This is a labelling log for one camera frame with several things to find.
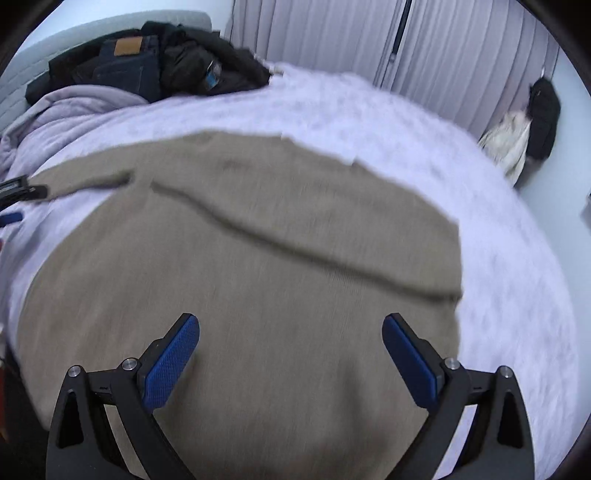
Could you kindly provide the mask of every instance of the black backpack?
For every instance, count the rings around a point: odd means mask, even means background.
[[[560,116],[560,100],[548,79],[542,77],[530,87],[527,116],[531,118],[531,126],[526,155],[545,160],[552,152]]]

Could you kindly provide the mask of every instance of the metal screw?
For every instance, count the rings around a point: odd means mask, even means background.
[[[499,367],[499,372],[505,378],[511,378],[513,376],[513,370],[506,365]]]
[[[78,375],[80,375],[80,366],[74,365],[73,367],[70,367],[68,370],[68,377],[77,377]]]
[[[121,363],[121,366],[123,367],[123,370],[133,370],[138,366],[138,360],[136,358],[126,358],[123,360],[123,363]]]
[[[448,356],[443,363],[445,364],[446,367],[448,367],[449,370],[457,370],[458,368],[460,368],[462,366],[462,364],[460,362],[458,362],[455,358]]]

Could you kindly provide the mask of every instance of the beige sweater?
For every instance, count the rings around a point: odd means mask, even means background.
[[[362,167],[280,138],[130,145],[32,181],[50,199],[121,186],[28,292],[18,357],[46,426],[69,366],[114,368],[190,312],[201,340],[155,416],[196,478],[387,476],[426,413],[381,324],[400,312],[441,356],[457,355],[456,225]]]

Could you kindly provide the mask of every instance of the white plastic bag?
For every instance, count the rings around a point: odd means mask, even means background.
[[[508,112],[478,142],[486,155],[502,169],[511,185],[515,185],[525,165],[530,125],[531,120],[525,112]]]

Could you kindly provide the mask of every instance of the blue gripper pad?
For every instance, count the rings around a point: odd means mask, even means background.
[[[142,401],[149,412],[164,407],[198,341],[199,322],[190,315],[146,375]]]
[[[21,212],[5,213],[0,215],[0,228],[10,225],[11,223],[22,222],[23,216]]]
[[[434,408],[437,405],[436,376],[392,315],[384,320],[382,338],[414,402],[421,408]]]

